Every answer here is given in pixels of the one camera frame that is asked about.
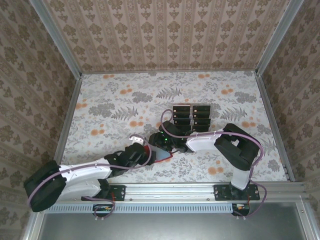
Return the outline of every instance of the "metal frame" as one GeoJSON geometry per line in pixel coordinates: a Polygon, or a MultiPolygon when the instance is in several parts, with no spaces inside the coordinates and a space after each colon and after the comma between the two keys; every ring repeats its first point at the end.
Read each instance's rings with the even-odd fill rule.
{"type": "MultiPolygon", "coordinates": [[[[209,182],[209,183],[124,183],[126,186],[125,200],[120,202],[121,207],[130,207],[136,204],[140,206],[219,206],[221,204],[244,203],[246,201],[215,201],[214,185],[226,184],[225,182],[209,182]]],[[[304,184],[302,182],[260,182],[267,189],[266,203],[296,203],[299,217],[308,240],[319,239],[319,230],[315,224],[314,216],[310,215],[304,184]]],[[[264,190],[259,187],[260,195],[264,194],[264,190]]],[[[99,201],[99,204],[110,204],[109,202],[99,201]]],[[[73,213],[83,213],[77,206],[84,205],[83,201],[65,201],[57,203],[63,207],[70,207],[68,212],[74,207],[73,213]]],[[[97,202],[86,202],[88,206],[97,204],[97,202]]],[[[36,240],[41,231],[43,219],[46,211],[33,213],[26,229],[24,240],[36,240]]]]}
{"type": "Polygon", "coordinates": [[[58,141],[58,145],[56,147],[56,151],[54,154],[54,160],[60,164],[62,161],[62,157],[64,155],[64,151],[66,148],[66,143],[72,123],[72,118],[74,117],[77,101],[78,101],[78,96],[80,94],[81,90],[81,84],[82,84],[82,79],[79,79],[75,82],[73,94],[70,100],[69,108],[68,111],[66,112],[64,124],[62,127],[61,135],[58,141]]]}
{"type": "Polygon", "coordinates": [[[278,152],[279,152],[280,159],[281,159],[281,161],[283,161],[282,163],[285,165],[285,168],[287,170],[287,174],[289,176],[290,181],[294,182],[295,176],[292,171],[292,168],[291,168],[291,165],[290,165],[290,162],[289,162],[286,150],[285,150],[285,145],[282,141],[282,138],[281,138],[281,135],[279,132],[277,121],[276,121],[274,112],[272,110],[270,100],[268,98],[265,84],[263,82],[261,75],[258,75],[256,73],[255,73],[255,80],[256,80],[256,83],[257,83],[259,91],[260,91],[262,102],[263,102],[265,112],[266,112],[266,115],[268,117],[268,120],[269,120],[269,123],[271,126],[271,130],[273,133],[275,144],[276,144],[278,152]]]}
{"type": "Polygon", "coordinates": [[[46,30],[49,32],[52,40],[54,41],[55,45],[59,49],[59,52],[63,56],[66,64],[69,66],[69,69],[71,70],[75,79],[79,80],[81,77],[81,70],[80,70],[81,68],[79,67],[67,43],[64,41],[62,34],[60,33],[55,22],[53,21],[50,15],[50,12],[46,8],[44,1],[30,0],[30,3],[32,4],[36,13],[38,14],[41,21],[43,22],[46,30]]]}
{"type": "Polygon", "coordinates": [[[276,49],[284,38],[288,28],[290,27],[303,2],[304,0],[292,0],[289,2],[278,23],[278,26],[274,30],[274,33],[259,60],[258,65],[256,66],[259,75],[262,75],[264,73],[272,56],[276,52],[276,49]]]}

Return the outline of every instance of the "black mounting plate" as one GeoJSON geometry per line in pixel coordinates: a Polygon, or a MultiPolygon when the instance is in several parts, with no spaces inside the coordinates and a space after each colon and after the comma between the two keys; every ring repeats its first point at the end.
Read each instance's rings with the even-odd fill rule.
{"type": "MultiPolygon", "coordinates": [[[[126,186],[125,185],[110,185],[109,193],[106,197],[108,200],[112,201],[124,201],[126,196],[126,186]]],[[[94,204],[92,207],[92,211],[94,211],[96,208],[99,212],[109,212],[111,208],[113,207],[112,203],[106,203],[106,204],[94,204]]],[[[107,216],[108,213],[97,213],[96,216],[103,218],[107,216]]]]}
{"type": "Polygon", "coordinates": [[[260,200],[259,190],[257,185],[249,184],[246,189],[241,191],[242,194],[239,194],[238,197],[235,197],[231,194],[231,189],[229,184],[219,184],[214,185],[214,199],[216,201],[248,201],[248,196],[250,201],[260,200]]]}
{"type": "Polygon", "coordinates": [[[106,199],[113,201],[124,201],[126,196],[126,185],[110,185],[110,191],[106,199]]]}

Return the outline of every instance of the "patterned wallpaper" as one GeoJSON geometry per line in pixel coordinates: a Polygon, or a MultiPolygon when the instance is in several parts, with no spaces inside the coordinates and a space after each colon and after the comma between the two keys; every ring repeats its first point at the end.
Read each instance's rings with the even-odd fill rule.
{"type": "Polygon", "coordinates": [[[52,160],[75,79],[27,0],[0,1],[0,239],[29,219],[23,181],[52,160]]]}
{"type": "Polygon", "coordinates": [[[83,73],[255,69],[290,0],[44,0],[83,73]]]}
{"type": "Polygon", "coordinates": [[[291,166],[320,222],[320,1],[305,0],[263,73],[291,166]]]}

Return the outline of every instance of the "wallpaper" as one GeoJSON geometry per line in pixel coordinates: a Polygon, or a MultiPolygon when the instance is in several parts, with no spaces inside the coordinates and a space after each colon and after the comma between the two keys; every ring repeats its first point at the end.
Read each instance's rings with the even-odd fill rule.
{"type": "MultiPolygon", "coordinates": [[[[265,156],[254,180],[287,180],[253,71],[83,75],[62,163],[91,162],[124,150],[132,144],[131,134],[149,139],[158,131],[162,112],[181,103],[211,105],[212,131],[234,123],[262,143],[265,156]]],[[[232,165],[214,149],[175,153],[108,182],[229,182],[232,175],[232,165]]]]}
{"type": "Polygon", "coordinates": [[[27,0],[0,1],[0,240],[29,219],[23,181],[52,160],[75,79],[27,0]]]}
{"type": "Polygon", "coordinates": [[[305,0],[263,73],[295,177],[320,222],[320,1],[305,0]]]}
{"type": "Polygon", "coordinates": [[[44,0],[83,73],[255,69],[290,0],[44,0]]]}

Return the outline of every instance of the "floral tablecloth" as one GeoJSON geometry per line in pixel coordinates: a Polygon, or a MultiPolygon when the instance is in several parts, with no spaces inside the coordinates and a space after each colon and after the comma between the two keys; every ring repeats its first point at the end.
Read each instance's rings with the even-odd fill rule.
{"type": "MultiPolygon", "coordinates": [[[[287,180],[253,71],[83,75],[62,164],[90,162],[123,150],[131,144],[131,134],[149,138],[160,125],[161,113],[181,103],[210,104],[211,130],[234,123],[262,143],[265,156],[252,179],[287,180]]],[[[227,182],[231,176],[232,166],[215,150],[175,153],[108,181],[227,182]]]]}

